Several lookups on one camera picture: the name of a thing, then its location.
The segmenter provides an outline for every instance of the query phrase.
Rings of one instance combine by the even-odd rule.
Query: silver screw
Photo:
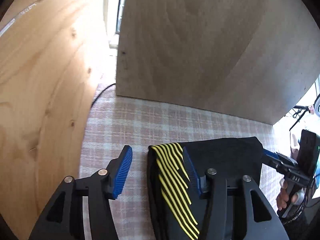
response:
[[[248,176],[248,175],[244,175],[244,176],[242,177],[242,179],[243,179],[245,182],[250,182],[250,181],[251,181],[251,177]]]
[[[108,171],[106,169],[101,169],[100,171],[98,171],[98,174],[101,176],[104,176],[108,173]]]
[[[207,169],[207,172],[208,172],[210,175],[217,174],[217,171],[216,171],[214,168]]]
[[[71,176],[68,176],[68,177],[64,178],[64,182],[65,183],[70,183],[71,181],[72,181],[72,177]]]

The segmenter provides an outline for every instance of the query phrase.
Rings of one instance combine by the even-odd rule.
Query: wooden board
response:
[[[126,0],[116,93],[274,124],[320,73],[301,0]]]
[[[19,239],[62,179],[78,176],[108,55],[97,7],[96,0],[36,0],[0,37],[0,213]]]

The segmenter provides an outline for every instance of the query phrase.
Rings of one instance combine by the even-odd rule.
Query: plaid tablecloth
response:
[[[101,79],[98,94],[113,83],[114,72]],[[154,239],[147,193],[148,146],[224,137],[256,136],[263,147],[276,151],[271,125],[185,106],[117,97],[115,87],[105,91],[90,111],[82,145],[80,177],[90,176],[117,158],[124,145],[133,149],[132,165],[123,193],[110,200],[120,240]],[[276,209],[281,175],[263,165],[260,188]],[[84,201],[86,239],[91,239],[88,205]]]

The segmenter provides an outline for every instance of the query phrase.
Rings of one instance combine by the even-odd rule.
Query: window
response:
[[[123,14],[124,2],[125,2],[125,0],[119,0],[118,16],[117,16],[117,29],[116,29],[117,34],[120,33],[120,26],[121,26],[122,14]]]

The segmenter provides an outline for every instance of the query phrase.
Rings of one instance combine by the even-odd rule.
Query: black handle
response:
[[[289,195],[289,200],[287,201],[287,207],[286,208],[283,208],[282,210],[278,210],[277,211],[277,214],[278,214],[278,216],[280,218],[286,218],[287,217],[289,211],[291,210],[291,208],[293,206],[293,203],[291,203],[292,196],[294,194],[296,194],[301,189],[302,189],[302,187],[300,187],[299,185],[295,184],[292,181],[288,181],[288,187],[286,189],[286,192]]]

